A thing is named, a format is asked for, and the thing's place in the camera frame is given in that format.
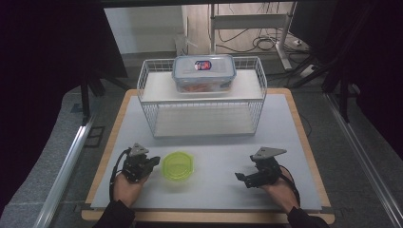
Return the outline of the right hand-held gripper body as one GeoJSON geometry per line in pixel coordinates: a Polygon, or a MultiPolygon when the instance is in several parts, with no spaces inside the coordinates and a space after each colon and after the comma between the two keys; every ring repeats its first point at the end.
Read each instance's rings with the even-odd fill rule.
{"type": "Polygon", "coordinates": [[[285,149],[262,146],[258,152],[250,156],[256,164],[258,172],[249,177],[250,187],[259,187],[265,184],[274,184],[280,174],[276,156],[286,153],[285,149]]]}

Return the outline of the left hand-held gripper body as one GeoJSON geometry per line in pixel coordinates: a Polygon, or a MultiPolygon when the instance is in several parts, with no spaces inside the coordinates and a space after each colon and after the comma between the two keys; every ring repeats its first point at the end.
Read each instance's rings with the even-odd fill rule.
{"type": "Polygon", "coordinates": [[[148,150],[135,143],[132,147],[129,147],[124,151],[126,154],[125,161],[122,168],[122,173],[130,182],[136,182],[144,175],[152,172],[152,166],[149,166],[149,158],[146,156],[148,150]]]}

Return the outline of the yellow-green plastic bowl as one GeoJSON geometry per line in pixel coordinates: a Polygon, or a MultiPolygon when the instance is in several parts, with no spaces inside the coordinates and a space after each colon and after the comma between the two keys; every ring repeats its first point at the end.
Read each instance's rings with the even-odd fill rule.
{"type": "Polygon", "coordinates": [[[162,174],[169,181],[185,181],[194,171],[194,157],[183,151],[176,151],[163,158],[162,174]]]}

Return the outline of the white wire shelf rack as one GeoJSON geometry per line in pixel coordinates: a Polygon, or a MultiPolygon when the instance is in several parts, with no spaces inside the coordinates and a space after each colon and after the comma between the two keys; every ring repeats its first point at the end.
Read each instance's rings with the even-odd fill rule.
{"type": "Polygon", "coordinates": [[[266,96],[266,76],[259,57],[233,58],[237,76],[224,93],[181,93],[172,79],[175,58],[145,60],[137,96],[152,134],[253,135],[266,96]]]}

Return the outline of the clear container with blue-rimmed lid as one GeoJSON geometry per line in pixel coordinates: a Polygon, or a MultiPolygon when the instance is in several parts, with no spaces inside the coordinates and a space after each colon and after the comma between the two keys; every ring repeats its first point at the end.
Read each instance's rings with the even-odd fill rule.
{"type": "Polygon", "coordinates": [[[172,79],[181,93],[224,93],[237,76],[231,55],[189,55],[174,59],[172,79]]]}

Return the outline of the white table mat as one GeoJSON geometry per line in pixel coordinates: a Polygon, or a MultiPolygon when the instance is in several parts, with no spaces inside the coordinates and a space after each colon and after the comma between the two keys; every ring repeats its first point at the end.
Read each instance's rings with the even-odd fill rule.
{"type": "Polygon", "coordinates": [[[137,209],[201,210],[275,210],[277,207],[259,188],[248,188],[236,178],[256,171],[250,156],[261,147],[284,149],[276,156],[289,169],[300,193],[301,207],[308,211],[321,208],[319,193],[305,157],[286,97],[269,94],[253,136],[165,138],[152,136],[137,97],[131,96],[114,143],[105,174],[91,203],[104,208],[109,203],[109,180],[119,155],[139,143],[150,157],[165,157],[184,151],[194,158],[194,171],[187,180],[167,180],[157,166],[146,182],[137,209]]]}

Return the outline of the white power strip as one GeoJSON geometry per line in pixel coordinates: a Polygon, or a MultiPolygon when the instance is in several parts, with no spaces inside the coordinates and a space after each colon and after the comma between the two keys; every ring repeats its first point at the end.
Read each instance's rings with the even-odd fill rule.
{"type": "Polygon", "coordinates": [[[313,73],[314,71],[316,71],[316,70],[317,70],[317,66],[308,65],[305,69],[303,69],[303,70],[300,72],[299,76],[300,76],[301,78],[305,78],[305,77],[309,76],[310,74],[312,74],[312,73],[313,73]]]}

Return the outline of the aluminium rail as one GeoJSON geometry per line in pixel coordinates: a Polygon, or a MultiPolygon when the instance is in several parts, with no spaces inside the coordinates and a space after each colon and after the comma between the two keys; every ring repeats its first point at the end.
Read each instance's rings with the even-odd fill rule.
{"type": "Polygon", "coordinates": [[[345,135],[349,145],[353,149],[353,152],[361,165],[363,172],[365,173],[368,181],[374,189],[377,197],[379,198],[386,214],[394,228],[403,228],[403,211],[398,205],[395,197],[393,196],[390,188],[382,180],[378,171],[376,170],[373,162],[364,149],[361,141],[358,139],[352,126],[347,123],[342,115],[339,113],[339,105],[336,97],[333,94],[324,94],[324,98],[327,100],[332,112],[338,122],[343,134],[345,135]]]}
{"type": "Polygon", "coordinates": [[[67,183],[70,179],[75,164],[80,157],[90,128],[90,123],[79,127],[75,138],[67,152],[61,169],[59,170],[59,173],[50,188],[48,196],[32,228],[49,227],[55,215],[59,202],[65,192],[67,183]]]}

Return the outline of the white metal desk frame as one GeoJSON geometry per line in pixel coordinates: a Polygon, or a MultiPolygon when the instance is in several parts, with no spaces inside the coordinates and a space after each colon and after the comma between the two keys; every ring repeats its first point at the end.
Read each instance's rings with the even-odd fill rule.
{"type": "Polygon", "coordinates": [[[297,3],[293,2],[284,14],[218,15],[216,14],[216,4],[210,4],[210,54],[216,53],[217,29],[281,29],[282,33],[279,40],[275,42],[275,48],[283,68],[291,70],[292,66],[285,54],[284,45],[296,5],[297,3]]]}

